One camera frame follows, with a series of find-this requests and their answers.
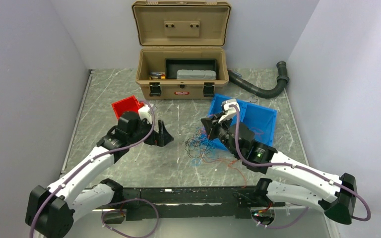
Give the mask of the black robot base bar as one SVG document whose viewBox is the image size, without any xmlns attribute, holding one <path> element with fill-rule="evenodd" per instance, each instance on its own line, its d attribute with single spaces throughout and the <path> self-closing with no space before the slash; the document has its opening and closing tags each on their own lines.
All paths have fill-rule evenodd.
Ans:
<svg viewBox="0 0 381 238">
<path fill-rule="evenodd" d="M 250 211 L 283 207 L 268 201 L 255 186 L 123 188 L 123 194 L 101 205 L 123 209 L 127 221 L 152 218 L 251 218 Z"/>
</svg>

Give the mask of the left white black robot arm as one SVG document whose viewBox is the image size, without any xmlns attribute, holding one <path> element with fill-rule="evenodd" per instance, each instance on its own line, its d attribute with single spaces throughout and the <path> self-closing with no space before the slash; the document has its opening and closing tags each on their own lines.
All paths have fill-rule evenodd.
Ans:
<svg viewBox="0 0 381 238">
<path fill-rule="evenodd" d="M 29 194 L 25 223 L 29 237 L 63 238 L 73 224 L 102 205 L 117 208 L 123 187 L 111 179 L 84 191 L 101 172 L 114 165 L 130 148 L 145 143 L 163 147 L 174 140 L 164 122 L 154 131 L 153 113 L 124 112 L 91 152 L 71 171 L 47 187 L 36 186 Z"/>
</svg>

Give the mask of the blue two-compartment plastic bin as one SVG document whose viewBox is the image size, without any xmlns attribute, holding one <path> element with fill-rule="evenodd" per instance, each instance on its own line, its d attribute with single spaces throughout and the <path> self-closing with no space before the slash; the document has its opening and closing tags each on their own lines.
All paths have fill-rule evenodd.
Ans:
<svg viewBox="0 0 381 238">
<path fill-rule="evenodd" d="M 222 102 L 228 99 L 231 99 L 231 97 L 215 94 L 208 116 L 220 113 L 222 111 Z M 241 122 L 255 133 L 257 141 L 272 146 L 277 111 L 254 103 L 248 103 L 244 100 L 237 99 L 237 102 L 241 109 Z M 214 139 L 210 143 L 217 149 L 227 150 L 219 139 Z"/>
</svg>

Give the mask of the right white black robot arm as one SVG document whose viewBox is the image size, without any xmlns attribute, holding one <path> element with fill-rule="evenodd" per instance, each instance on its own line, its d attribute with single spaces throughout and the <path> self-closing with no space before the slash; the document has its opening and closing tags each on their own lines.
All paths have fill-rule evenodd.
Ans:
<svg viewBox="0 0 381 238">
<path fill-rule="evenodd" d="M 242 122 L 231 124 L 225 113 L 202 118 L 201 123 L 208 139 L 219 139 L 247 169 L 265 176 L 253 193 L 256 204 L 284 202 L 307 206 L 344 225 L 356 219 L 358 193 L 353 175 L 334 175 L 297 162 L 257 141 L 254 132 Z"/>
</svg>

